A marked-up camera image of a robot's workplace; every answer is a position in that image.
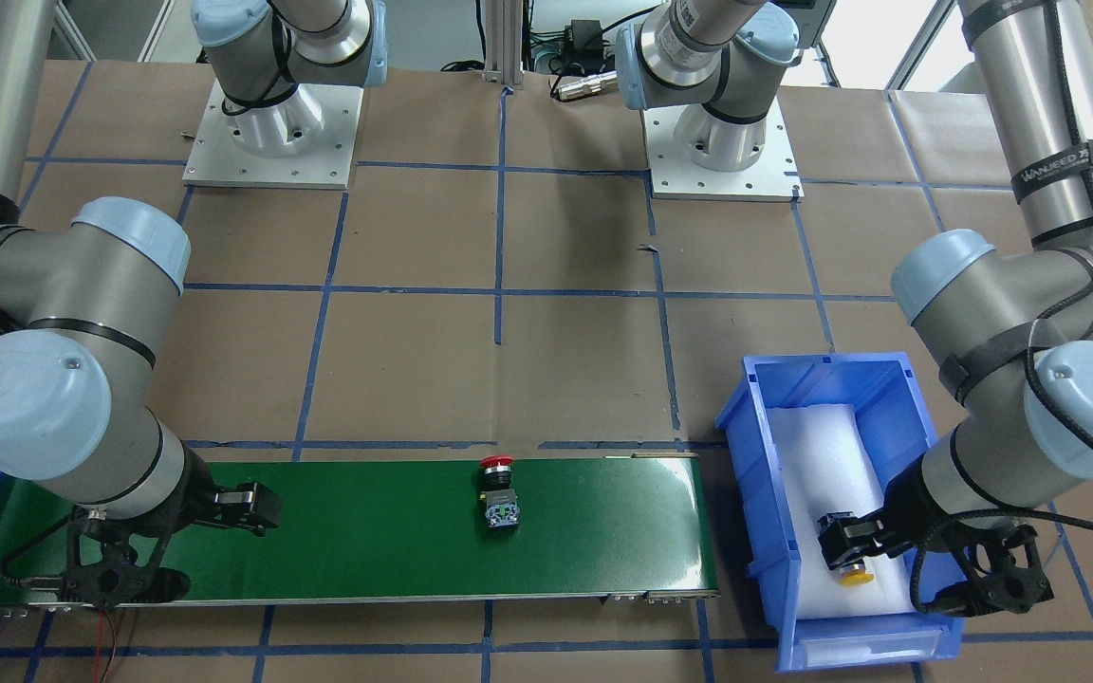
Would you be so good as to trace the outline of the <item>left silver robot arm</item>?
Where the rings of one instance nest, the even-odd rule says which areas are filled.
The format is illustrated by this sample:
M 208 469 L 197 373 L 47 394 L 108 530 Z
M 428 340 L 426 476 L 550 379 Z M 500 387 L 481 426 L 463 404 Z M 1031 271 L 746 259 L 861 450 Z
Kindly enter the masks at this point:
M 910 607 L 971 619 L 1051 600 L 1031 522 L 1093 480 L 1093 48 L 1076 1 L 960 11 L 1031 250 L 947 231 L 895 268 L 901 311 L 966 419 L 880 508 L 825 510 L 806 562 L 861 580 L 868 558 L 914 552 Z

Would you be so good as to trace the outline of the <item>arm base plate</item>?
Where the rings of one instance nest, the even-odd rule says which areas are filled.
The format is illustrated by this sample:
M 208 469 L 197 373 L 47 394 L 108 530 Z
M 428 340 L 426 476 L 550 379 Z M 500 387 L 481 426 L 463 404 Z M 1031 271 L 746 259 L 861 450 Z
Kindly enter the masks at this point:
M 698 104 L 643 111 L 642 122 L 656 197 L 790 202 L 806 195 L 778 101 L 745 125 L 717 120 Z
M 289 101 L 235 114 L 214 83 L 183 181 L 230 189 L 345 191 L 364 94 L 355 86 L 301 83 Z

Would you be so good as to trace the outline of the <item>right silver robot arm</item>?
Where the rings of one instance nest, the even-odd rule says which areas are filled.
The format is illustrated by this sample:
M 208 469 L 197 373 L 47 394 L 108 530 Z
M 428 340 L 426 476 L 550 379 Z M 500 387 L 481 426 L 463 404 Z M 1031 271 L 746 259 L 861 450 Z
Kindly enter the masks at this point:
M 181 600 L 166 569 L 191 525 L 274 530 L 281 497 L 260 483 L 218 485 L 207 463 L 146 407 L 149 380 L 185 291 L 191 242 L 155 207 L 103 197 L 63 231 L 19 224 L 17 189 L 38 101 L 52 1 L 0 1 L 0 472 L 56 494 L 72 511 L 64 569 L 11 572 L 21 591 L 109 610 Z

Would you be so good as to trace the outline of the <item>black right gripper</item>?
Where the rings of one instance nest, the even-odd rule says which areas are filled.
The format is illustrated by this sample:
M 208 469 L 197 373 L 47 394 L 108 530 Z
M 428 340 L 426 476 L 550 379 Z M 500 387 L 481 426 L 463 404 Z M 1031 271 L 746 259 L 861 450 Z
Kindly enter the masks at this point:
M 78 522 L 66 533 L 61 600 L 99 609 L 183 600 L 190 576 L 163 567 L 175 533 L 216 523 L 265 537 L 281 526 L 285 501 L 277 491 L 261 483 L 220 488 L 198 454 L 185 447 L 183 455 L 181 479 L 155 510 L 127 520 Z

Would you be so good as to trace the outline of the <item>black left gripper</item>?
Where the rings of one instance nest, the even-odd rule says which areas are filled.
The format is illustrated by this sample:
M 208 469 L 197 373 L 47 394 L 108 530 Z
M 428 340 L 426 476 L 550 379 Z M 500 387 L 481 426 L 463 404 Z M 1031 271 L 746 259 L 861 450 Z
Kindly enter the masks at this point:
M 906 547 L 916 547 L 908 586 L 912 605 L 922 614 L 957 619 L 998 611 L 1026 614 L 1037 602 L 1051 600 L 1036 535 L 1029 525 L 980 530 L 960 522 L 937 504 L 919 464 L 910 464 L 890 481 L 881 509 L 863 516 L 831 511 L 816 519 L 816 544 L 828 570 L 885 553 L 895 557 Z M 953 555 L 966 580 L 951 584 L 932 601 L 922 602 L 919 585 L 927 552 Z

